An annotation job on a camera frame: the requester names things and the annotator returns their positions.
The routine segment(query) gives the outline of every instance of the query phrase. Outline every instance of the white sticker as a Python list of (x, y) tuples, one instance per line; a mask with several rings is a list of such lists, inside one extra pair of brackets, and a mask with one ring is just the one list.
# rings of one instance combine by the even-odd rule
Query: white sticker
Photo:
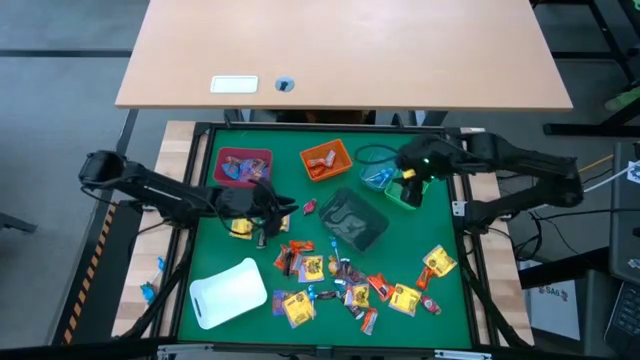
[[(629, 167), (633, 166), (635, 161), (629, 161)], [(640, 184), (640, 166), (635, 165), (629, 171), (627, 171), (627, 180), (633, 181), (636, 184)]]
[(253, 94), (258, 91), (258, 77), (255, 75), (224, 75), (211, 79), (214, 94)]

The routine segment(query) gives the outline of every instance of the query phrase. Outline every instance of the orange basket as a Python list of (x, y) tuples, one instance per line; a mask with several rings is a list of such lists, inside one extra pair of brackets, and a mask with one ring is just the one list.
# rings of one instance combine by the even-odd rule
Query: orange basket
[[(322, 174), (318, 176), (313, 176), (311, 174), (309, 166), (307, 165), (307, 160), (325, 158), (329, 154), (330, 150), (336, 152), (336, 158), (333, 162), (333, 167), (323, 171)], [(351, 162), (349, 153), (347, 152), (347, 149), (344, 147), (344, 144), (340, 139), (329, 141), (328, 143), (324, 143), (322, 145), (312, 147), (311, 149), (307, 149), (300, 153), (300, 158), (302, 159), (304, 168), (307, 170), (307, 174), (312, 181), (322, 181), (332, 176), (342, 174), (353, 166), (353, 162)]]

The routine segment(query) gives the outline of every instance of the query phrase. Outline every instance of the green basket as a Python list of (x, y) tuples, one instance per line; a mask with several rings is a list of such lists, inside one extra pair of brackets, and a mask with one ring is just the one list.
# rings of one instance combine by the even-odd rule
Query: green basket
[[(397, 178), (402, 176), (402, 171), (396, 169), (396, 172), (393, 174), (393, 178)], [(424, 194), (429, 188), (429, 183), (422, 184), (422, 194)], [(384, 189), (384, 194), (387, 196), (387, 199), (391, 200), (395, 204), (399, 205), (401, 208), (406, 210), (415, 210), (417, 208), (407, 204), (406, 202), (400, 200), (400, 194), (402, 193), (402, 185), (391, 181), (389, 185)]]

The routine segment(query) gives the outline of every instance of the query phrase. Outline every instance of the computer keyboard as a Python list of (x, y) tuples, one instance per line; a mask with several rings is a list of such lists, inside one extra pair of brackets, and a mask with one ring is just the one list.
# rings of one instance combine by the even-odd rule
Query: computer keyboard
[(612, 324), (630, 335), (640, 334), (640, 287), (623, 283)]

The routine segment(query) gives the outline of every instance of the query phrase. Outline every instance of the green table surface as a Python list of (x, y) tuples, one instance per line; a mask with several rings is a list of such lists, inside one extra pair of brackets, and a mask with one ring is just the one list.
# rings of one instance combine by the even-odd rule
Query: green table surface
[(369, 298), (378, 310), (373, 335), (360, 331), (362, 320), (355, 320), (337, 299), (315, 302), (317, 316), (296, 329), (291, 329), (286, 316), (273, 316), (273, 290), (301, 291), (309, 284), (300, 284), (296, 276), (286, 278), (273, 262), (280, 252), (280, 244), (289, 240), (312, 240), (316, 250), (310, 255), (324, 256), (325, 280), (315, 284), (316, 291), (333, 290), (328, 271), (328, 256), (333, 254), (328, 237), (330, 232), (315, 213), (304, 216), (302, 205), (311, 198), (321, 206), (339, 187), (346, 186), (360, 194), (388, 217), (390, 225), (364, 253), (358, 253), (344, 242), (338, 242), (341, 257), (365, 274), (382, 273), (392, 284), (401, 283), (415, 288), (424, 266), (422, 257), (441, 244), (454, 259), (458, 259), (447, 183), (434, 182), (424, 196), (423, 206), (415, 211), (404, 210), (389, 201), (384, 193), (373, 192), (360, 182), (364, 165), (354, 163), (341, 175), (321, 182), (312, 182), (305, 172), (300, 151), (342, 139), (349, 154), (366, 144), (386, 144), (399, 147), (411, 135), (391, 133), (353, 133), (322, 131), (217, 130), (209, 167), (208, 185), (215, 185), (213, 170), (216, 154), (221, 147), (267, 148), (273, 152), (272, 182), (276, 191), (295, 198), (300, 210), (291, 216), (291, 229), (270, 239), (266, 249), (256, 249), (255, 241), (229, 236), (219, 219), (200, 221), (189, 274), (189, 284), (225, 271), (244, 258), (258, 264), (269, 298), (267, 302), (247, 313), (210, 330), (200, 328), (190, 299), (185, 299), (178, 339), (185, 342), (233, 342), (295, 345), (376, 346), (404, 348), (470, 348), (468, 319), (465, 311), (459, 267), (443, 278), (432, 279), (426, 292), (442, 308), (439, 316), (419, 306), (415, 317), (400, 313), (383, 303), (372, 289)]

